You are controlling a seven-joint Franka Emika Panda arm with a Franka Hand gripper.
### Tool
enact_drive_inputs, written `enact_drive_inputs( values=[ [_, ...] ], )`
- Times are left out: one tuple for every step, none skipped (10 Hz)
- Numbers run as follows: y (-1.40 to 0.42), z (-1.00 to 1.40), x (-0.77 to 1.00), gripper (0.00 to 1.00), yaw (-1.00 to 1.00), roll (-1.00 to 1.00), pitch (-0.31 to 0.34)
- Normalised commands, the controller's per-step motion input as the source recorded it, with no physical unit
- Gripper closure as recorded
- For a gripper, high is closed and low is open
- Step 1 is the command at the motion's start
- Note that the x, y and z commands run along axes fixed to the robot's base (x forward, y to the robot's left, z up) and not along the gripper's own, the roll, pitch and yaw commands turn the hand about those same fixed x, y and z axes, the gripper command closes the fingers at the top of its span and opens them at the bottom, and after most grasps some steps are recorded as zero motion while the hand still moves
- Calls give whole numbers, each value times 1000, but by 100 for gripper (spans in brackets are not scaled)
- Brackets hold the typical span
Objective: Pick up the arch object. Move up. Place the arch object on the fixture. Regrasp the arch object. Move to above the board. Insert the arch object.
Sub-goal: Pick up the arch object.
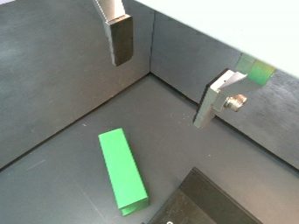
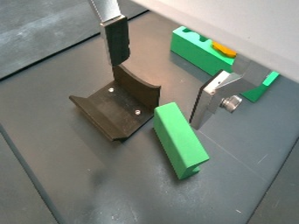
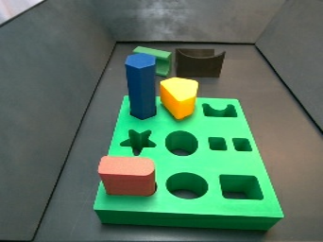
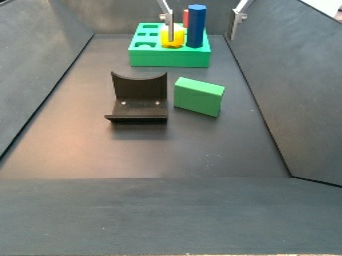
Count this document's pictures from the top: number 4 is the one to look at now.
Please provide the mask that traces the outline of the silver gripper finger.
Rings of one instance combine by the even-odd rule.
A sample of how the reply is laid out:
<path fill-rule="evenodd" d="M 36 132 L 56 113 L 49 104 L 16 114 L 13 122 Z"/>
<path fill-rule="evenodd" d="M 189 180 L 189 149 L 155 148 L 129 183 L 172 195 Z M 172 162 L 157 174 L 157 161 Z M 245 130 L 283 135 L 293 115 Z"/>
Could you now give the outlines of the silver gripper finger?
<path fill-rule="evenodd" d="M 173 11 L 168 6 L 165 0 L 156 0 L 159 7 L 161 9 L 161 13 L 159 14 L 159 19 L 164 22 L 167 28 L 167 37 L 165 41 L 173 41 Z"/>
<path fill-rule="evenodd" d="M 240 0 L 236 7 L 232 9 L 232 21 L 229 28 L 229 39 L 235 38 L 237 25 L 247 19 L 247 9 L 253 0 Z"/>

